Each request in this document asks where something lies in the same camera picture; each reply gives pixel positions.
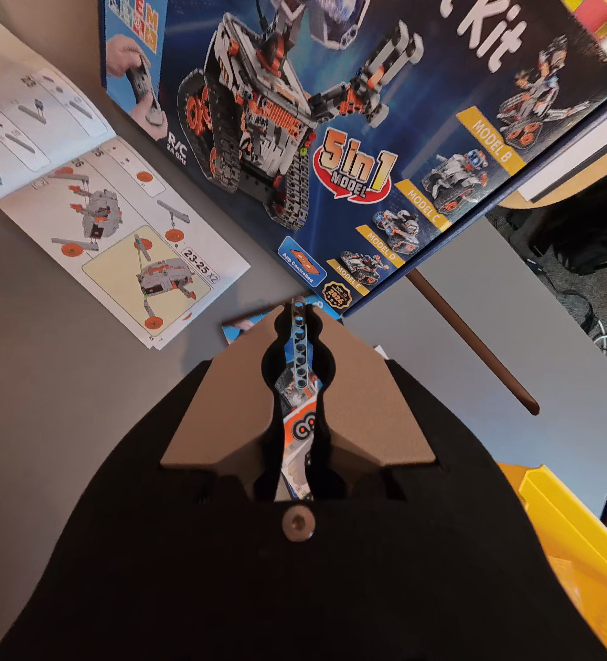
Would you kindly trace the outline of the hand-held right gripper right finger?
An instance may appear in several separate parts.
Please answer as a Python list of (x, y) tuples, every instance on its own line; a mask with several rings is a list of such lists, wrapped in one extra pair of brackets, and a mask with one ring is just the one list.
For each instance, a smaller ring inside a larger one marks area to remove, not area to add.
[(308, 309), (321, 382), (306, 468), (314, 500), (344, 499), (363, 478), (436, 456), (387, 360), (318, 307)]

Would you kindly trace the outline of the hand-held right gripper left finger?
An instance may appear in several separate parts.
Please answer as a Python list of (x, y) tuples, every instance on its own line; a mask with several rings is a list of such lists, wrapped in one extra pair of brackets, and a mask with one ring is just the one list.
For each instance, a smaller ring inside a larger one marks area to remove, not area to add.
[(291, 305), (278, 305), (215, 356), (160, 460), (239, 479), (252, 500), (275, 500), (283, 415), (275, 381), (285, 368)]

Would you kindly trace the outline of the grey toy beam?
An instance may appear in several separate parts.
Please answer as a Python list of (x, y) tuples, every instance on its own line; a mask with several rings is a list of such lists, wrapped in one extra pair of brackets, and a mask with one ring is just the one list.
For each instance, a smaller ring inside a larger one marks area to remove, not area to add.
[(291, 344), (294, 386), (303, 391), (309, 385), (308, 328), (306, 300), (299, 295), (291, 301)]

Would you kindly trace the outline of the grey desk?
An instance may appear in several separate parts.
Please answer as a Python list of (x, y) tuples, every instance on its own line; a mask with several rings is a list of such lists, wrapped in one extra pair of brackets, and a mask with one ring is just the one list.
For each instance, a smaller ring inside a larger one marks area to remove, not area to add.
[[(113, 128), (251, 268), (163, 350), (145, 348), (0, 209), (0, 640), (109, 453), (203, 359), (220, 325), (300, 285), (102, 90)], [(432, 392), (503, 463), (546, 465), (597, 516), (607, 499), (607, 359), (487, 220), (420, 273), (539, 404), (525, 409), (405, 277), (345, 325)]]

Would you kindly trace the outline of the orange sticker sheet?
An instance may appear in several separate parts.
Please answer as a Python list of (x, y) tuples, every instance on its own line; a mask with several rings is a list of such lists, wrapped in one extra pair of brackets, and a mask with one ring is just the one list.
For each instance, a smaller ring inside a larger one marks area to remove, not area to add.
[(286, 369), (276, 382), (283, 411), (284, 450), (275, 500), (308, 501), (313, 494), (306, 469), (314, 437), (320, 381), (308, 369), (307, 382), (303, 385), (303, 359), (294, 357), (291, 346), (286, 347), (285, 355)]

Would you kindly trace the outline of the brown wooden rod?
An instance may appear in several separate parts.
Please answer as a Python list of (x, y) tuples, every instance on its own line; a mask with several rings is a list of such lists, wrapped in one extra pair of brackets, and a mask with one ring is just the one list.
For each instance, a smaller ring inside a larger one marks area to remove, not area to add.
[(493, 351), (480, 339), (458, 312), (441, 296), (431, 283), (417, 270), (407, 274), (409, 282), (431, 304), (437, 313), (448, 323), (493, 375), (504, 385), (513, 397), (533, 416), (540, 413), (540, 405), (523, 384), (506, 368)]

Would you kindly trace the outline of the open white instruction booklet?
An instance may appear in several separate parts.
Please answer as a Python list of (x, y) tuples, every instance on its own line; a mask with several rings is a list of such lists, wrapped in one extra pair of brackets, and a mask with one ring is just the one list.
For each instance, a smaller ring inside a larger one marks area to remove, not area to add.
[(250, 269), (71, 80), (1, 24), (0, 209), (148, 348)]

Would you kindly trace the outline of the yellow storage bin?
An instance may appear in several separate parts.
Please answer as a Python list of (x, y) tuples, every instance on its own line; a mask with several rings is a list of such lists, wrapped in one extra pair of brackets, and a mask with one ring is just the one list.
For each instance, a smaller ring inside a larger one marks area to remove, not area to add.
[(546, 466), (499, 463), (556, 578), (607, 648), (607, 528)]

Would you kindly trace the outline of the wooden stand board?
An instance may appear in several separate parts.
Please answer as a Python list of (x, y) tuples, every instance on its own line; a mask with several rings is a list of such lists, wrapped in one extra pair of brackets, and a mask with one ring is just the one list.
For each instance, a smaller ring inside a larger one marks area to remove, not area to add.
[(578, 174), (574, 175), (570, 180), (557, 187), (538, 202), (526, 201), (518, 191), (515, 191), (503, 201), (499, 202), (497, 206), (506, 210), (532, 210), (546, 207), (564, 201), (580, 193), (606, 176), (607, 154)]

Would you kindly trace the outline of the blue robot kit box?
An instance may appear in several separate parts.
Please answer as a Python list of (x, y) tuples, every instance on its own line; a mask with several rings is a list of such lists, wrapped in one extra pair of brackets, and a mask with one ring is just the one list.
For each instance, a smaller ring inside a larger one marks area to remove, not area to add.
[(607, 118), (563, 1), (98, 1), (101, 76), (341, 316)]

